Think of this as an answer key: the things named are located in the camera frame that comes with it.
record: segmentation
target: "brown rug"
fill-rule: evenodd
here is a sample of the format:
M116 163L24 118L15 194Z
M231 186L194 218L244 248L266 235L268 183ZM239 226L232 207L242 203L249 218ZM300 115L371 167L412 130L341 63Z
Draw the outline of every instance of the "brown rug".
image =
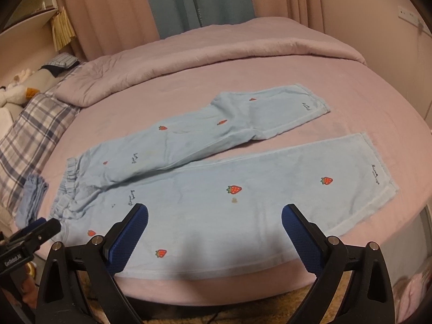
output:
M338 312L342 302L343 295L348 286L350 273L344 273L339 287L333 298L330 307L325 314L322 324L332 321ZM83 284L88 284L86 274L81 276ZM286 324L288 319L295 312L297 307L302 303L308 293L310 286L289 292L284 295L271 297L269 299L247 302L240 305L230 306L229 309L222 310L215 315L190 319L153 319L144 321L144 324ZM105 314L100 308L97 301L94 301L89 286L84 287L84 292L88 295L89 304L101 323L109 324Z

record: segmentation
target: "electrical outlet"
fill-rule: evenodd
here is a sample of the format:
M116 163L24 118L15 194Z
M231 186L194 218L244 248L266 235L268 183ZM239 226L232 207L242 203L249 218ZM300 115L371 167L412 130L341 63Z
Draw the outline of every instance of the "electrical outlet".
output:
M416 27L418 27L419 25L422 25L423 31L426 34L428 34L429 36L432 36L431 31L428 29L426 23L424 22L424 20L422 18L420 18L418 15L407 10L404 7L399 6L398 8L399 8L399 18L402 18L403 20L411 23L412 25L415 25Z

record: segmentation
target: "plaid fabric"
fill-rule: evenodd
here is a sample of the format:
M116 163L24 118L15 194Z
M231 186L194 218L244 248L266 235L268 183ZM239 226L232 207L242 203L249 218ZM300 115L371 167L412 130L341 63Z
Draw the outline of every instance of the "plaid fabric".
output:
M13 214L31 173L39 174L79 108L37 94L0 141L0 205Z
M79 61L75 56L72 56L66 52L55 56L49 62L43 64L43 66L56 66L64 69L72 67L77 61Z

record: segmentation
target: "yellow tassel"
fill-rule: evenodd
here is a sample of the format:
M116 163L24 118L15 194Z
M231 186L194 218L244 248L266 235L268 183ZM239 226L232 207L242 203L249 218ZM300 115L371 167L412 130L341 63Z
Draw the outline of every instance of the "yellow tassel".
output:
M73 38L76 38L75 30L73 30L68 14L64 8L51 19L51 28L56 51L59 51L69 44Z

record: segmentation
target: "blue folded cloth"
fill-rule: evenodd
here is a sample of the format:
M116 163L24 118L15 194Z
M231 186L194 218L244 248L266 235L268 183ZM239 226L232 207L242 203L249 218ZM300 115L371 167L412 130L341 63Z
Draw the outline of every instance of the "blue folded cloth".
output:
M33 223L38 216L39 208L48 189L48 184L38 174L30 174L24 183L24 195L18 206L15 224L23 229Z

